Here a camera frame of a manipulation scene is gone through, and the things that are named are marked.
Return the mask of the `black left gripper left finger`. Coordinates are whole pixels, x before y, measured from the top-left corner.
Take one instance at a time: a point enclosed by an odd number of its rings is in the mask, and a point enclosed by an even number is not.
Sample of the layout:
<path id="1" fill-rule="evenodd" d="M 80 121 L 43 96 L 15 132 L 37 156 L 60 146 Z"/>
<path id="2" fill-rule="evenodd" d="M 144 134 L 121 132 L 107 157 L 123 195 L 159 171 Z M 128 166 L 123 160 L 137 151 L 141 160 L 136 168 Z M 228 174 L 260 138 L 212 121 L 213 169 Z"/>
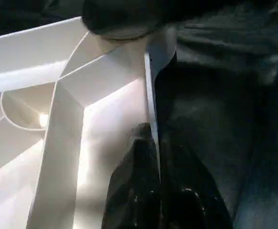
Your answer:
<path id="1" fill-rule="evenodd" d="M 130 134 L 130 148 L 113 171 L 103 212 L 104 229 L 157 229 L 160 180 L 149 123 Z"/>

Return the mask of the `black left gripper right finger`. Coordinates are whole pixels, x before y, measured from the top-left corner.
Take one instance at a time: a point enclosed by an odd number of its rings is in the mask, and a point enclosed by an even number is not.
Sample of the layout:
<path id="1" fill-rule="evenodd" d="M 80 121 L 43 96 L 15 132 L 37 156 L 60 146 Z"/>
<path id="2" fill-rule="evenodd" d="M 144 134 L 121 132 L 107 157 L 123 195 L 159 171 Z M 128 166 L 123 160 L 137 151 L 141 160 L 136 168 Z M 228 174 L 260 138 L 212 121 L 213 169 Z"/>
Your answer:
<path id="1" fill-rule="evenodd" d="M 164 130 L 159 139 L 163 227 L 231 229 L 217 185 L 182 133 Z"/>

